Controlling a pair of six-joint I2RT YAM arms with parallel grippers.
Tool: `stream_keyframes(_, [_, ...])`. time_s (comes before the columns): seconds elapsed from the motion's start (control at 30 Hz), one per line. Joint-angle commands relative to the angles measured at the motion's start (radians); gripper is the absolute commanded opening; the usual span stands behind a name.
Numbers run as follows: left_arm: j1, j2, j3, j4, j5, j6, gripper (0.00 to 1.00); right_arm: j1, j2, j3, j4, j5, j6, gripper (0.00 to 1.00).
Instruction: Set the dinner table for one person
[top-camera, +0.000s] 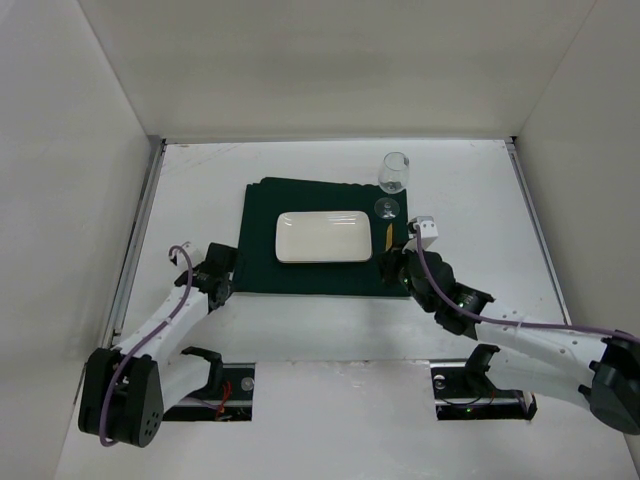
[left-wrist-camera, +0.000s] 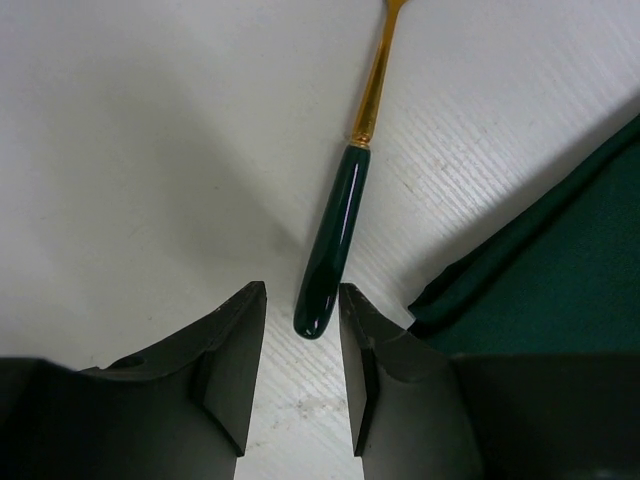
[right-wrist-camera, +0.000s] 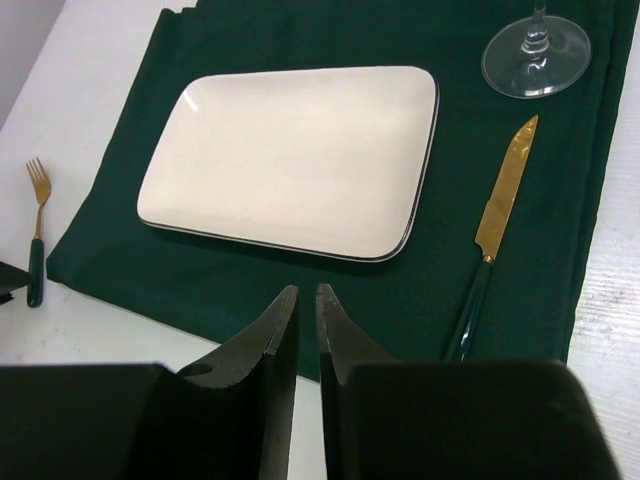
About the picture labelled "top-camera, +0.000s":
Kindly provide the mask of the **gold knife dark handle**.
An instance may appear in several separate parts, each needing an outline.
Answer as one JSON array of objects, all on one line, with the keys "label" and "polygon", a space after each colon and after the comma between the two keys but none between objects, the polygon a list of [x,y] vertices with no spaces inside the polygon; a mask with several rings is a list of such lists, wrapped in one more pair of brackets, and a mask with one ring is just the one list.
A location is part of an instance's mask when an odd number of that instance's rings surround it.
[{"label": "gold knife dark handle", "polygon": [[394,244],[394,225],[390,223],[387,226],[386,234],[385,234],[385,250],[389,251]]}]

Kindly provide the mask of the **clear wine glass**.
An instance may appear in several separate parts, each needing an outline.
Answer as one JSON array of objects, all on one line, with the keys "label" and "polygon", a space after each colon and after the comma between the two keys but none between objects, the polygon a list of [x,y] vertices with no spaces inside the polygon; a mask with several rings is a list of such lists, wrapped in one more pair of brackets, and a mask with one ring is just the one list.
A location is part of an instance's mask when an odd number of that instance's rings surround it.
[{"label": "clear wine glass", "polygon": [[385,155],[378,173],[378,186],[384,196],[374,205],[375,213],[382,219],[391,220],[401,213],[395,195],[403,192],[409,183],[410,161],[402,152]]}]

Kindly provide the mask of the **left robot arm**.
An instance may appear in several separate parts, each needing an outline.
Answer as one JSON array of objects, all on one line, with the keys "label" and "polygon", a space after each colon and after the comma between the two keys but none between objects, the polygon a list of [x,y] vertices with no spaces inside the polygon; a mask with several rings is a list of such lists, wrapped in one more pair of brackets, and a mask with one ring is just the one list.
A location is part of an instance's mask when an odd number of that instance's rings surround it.
[{"label": "left robot arm", "polygon": [[173,245],[170,261],[180,274],[168,297],[133,334],[89,356],[81,389],[78,428],[104,447],[146,447],[164,415],[184,399],[219,398],[222,412],[232,393],[218,352],[185,346],[184,337],[233,292],[236,248],[212,243],[199,258],[190,243]]}]

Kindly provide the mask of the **white rectangular plate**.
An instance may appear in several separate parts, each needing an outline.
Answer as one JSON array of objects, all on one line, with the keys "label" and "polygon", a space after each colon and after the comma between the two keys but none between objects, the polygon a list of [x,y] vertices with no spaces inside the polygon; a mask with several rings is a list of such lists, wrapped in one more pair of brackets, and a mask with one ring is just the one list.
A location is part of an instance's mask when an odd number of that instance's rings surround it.
[{"label": "white rectangular plate", "polygon": [[285,264],[369,261],[369,217],[362,211],[282,213],[276,222],[275,256]]}]

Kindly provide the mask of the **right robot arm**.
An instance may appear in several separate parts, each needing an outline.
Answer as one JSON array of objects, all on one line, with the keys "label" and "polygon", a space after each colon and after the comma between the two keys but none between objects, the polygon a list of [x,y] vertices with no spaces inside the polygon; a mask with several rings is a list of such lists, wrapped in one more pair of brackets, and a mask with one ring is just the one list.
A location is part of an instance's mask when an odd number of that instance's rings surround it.
[{"label": "right robot arm", "polygon": [[455,279],[435,252],[399,245],[377,256],[382,280],[405,288],[445,331],[476,341],[465,364],[476,383],[540,393],[588,410],[619,432],[639,432],[639,339],[620,330],[483,316],[493,297]]}]

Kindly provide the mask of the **dark green cloth placemat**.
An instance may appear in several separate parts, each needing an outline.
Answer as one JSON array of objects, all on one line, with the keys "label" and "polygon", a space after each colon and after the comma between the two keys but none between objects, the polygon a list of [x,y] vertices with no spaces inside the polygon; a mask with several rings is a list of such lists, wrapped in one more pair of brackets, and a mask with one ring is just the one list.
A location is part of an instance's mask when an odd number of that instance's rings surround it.
[{"label": "dark green cloth placemat", "polygon": [[237,292],[403,298],[409,293],[383,283],[374,259],[364,263],[284,264],[276,259],[280,214],[307,211],[362,211],[370,218],[373,254],[385,251],[388,222],[374,212],[383,197],[376,185],[265,177],[246,186],[238,256]]}]

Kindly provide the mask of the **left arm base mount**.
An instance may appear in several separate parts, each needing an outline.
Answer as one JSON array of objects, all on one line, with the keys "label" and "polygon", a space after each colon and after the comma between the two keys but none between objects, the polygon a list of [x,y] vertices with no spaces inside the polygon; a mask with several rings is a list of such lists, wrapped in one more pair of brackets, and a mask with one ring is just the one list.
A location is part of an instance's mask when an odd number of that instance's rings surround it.
[{"label": "left arm base mount", "polygon": [[249,421],[255,365],[226,363],[214,351],[187,347],[159,366],[162,420]]}]

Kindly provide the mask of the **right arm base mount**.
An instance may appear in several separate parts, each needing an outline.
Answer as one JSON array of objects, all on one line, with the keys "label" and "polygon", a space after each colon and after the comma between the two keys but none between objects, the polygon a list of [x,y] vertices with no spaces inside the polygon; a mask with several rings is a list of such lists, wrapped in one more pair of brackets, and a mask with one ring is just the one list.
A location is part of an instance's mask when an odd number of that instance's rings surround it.
[{"label": "right arm base mount", "polygon": [[430,364],[436,417],[439,421],[523,420],[537,413],[532,393],[497,388],[487,377],[497,346],[481,344],[467,359]]}]

